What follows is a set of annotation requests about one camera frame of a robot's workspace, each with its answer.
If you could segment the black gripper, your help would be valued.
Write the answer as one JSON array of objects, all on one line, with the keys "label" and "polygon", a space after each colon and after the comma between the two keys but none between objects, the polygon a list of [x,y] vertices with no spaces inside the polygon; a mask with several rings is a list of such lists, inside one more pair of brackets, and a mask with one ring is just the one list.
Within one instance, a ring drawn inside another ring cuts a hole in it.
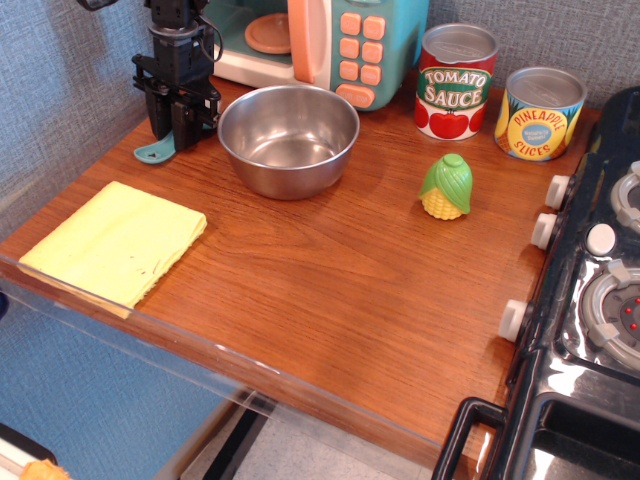
[{"label": "black gripper", "polygon": [[221,53],[220,38],[208,24],[170,29],[152,25],[153,54],[136,54],[134,86],[145,93],[151,129],[157,140],[171,131],[176,151],[196,145],[202,125],[215,125],[221,95],[211,84]]}]

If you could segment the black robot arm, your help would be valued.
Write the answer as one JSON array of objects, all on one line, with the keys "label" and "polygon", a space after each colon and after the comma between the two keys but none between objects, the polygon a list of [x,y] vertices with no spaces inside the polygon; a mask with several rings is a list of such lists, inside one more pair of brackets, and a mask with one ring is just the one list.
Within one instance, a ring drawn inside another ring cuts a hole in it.
[{"label": "black robot arm", "polygon": [[219,119],[221,94],[211,83],[221,57],[221,34],[205,15],[206,1],[146,1],[153,54],[137,54],[134,86],[145,93],[148,117],[158,140],[173,136],[182,151],[196,145]]}]

